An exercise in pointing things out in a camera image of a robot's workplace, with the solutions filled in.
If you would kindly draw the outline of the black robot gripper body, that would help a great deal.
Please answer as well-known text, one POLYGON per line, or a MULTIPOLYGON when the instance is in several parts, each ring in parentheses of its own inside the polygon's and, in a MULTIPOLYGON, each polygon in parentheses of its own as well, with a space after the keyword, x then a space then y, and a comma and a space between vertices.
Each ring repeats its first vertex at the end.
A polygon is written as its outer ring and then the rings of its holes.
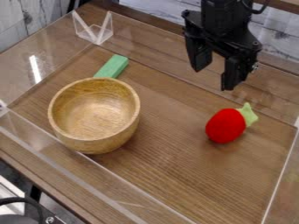
POLYGON ((254 0, 200 0, 200 11, 184 10, 183 35, 205 40, 211 54, 216 52, 224 59, 232 55, 247 58, 247 67, 258 61, 262 44, 248 30, 254 14, 263 9, 254 9, 254 0))

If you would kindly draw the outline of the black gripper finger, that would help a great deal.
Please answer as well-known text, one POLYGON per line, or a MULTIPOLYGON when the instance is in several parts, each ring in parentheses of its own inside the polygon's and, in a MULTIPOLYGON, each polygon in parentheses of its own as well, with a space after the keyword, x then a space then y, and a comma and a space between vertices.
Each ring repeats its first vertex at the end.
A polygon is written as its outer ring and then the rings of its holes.
POLYGON ((220 90, 231 91, 248 76, 247 58, 242 55, 232 55, 225 58, 224 72, 220 76, 220 90))
POLYGON ((211 64, 211 48, 203 38, 192 36, 188 32, 184 33, 184 40, 191 67, 199 72, 211 64))

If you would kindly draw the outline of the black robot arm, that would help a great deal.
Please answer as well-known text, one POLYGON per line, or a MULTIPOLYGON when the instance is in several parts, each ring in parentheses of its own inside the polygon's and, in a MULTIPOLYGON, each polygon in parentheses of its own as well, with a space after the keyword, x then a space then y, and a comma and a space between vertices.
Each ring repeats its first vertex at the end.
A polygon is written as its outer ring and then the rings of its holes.
POLYGON ((212 62, 212 53, 224 58, 220 90, 231 91, 258 69, 263 45, 248 29, 252 15, 262 14, 255 0, 200 0, 200 11, 184 10, 183 36, 192 69, 199 72, 212 62))

